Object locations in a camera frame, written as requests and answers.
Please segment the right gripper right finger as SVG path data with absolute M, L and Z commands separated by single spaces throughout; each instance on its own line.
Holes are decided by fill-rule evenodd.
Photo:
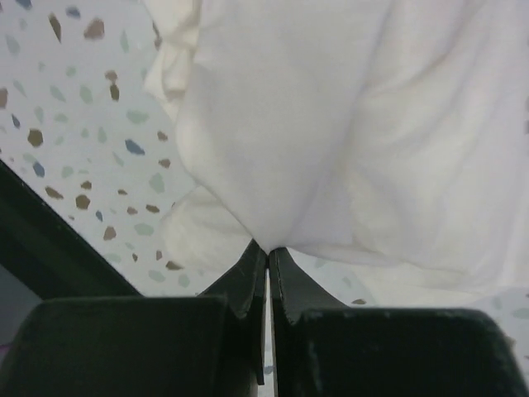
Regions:
M 278 396 L 525 396 L 505 334 L 474 309 L 349 307 L 286 249 L 268 259 Z

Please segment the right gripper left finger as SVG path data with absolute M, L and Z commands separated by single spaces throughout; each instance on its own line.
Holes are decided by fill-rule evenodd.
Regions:
M 51 299 L 1 366 L 4 396 L 255 396 L 266 254 L 252 242 L 194 297 Z

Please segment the white t-shirt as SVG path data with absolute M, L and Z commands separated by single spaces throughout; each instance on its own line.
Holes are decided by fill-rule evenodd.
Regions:
M 527 286 L 527 2 L 146 8 L 145 87 L 197 184 L 164 219 L 174 263 L 287 247 L 391 306 Z

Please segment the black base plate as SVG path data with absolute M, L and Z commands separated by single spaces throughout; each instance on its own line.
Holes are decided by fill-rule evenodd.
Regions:
M 1 265 L 41 299 L 140 294 L 5 163 Z

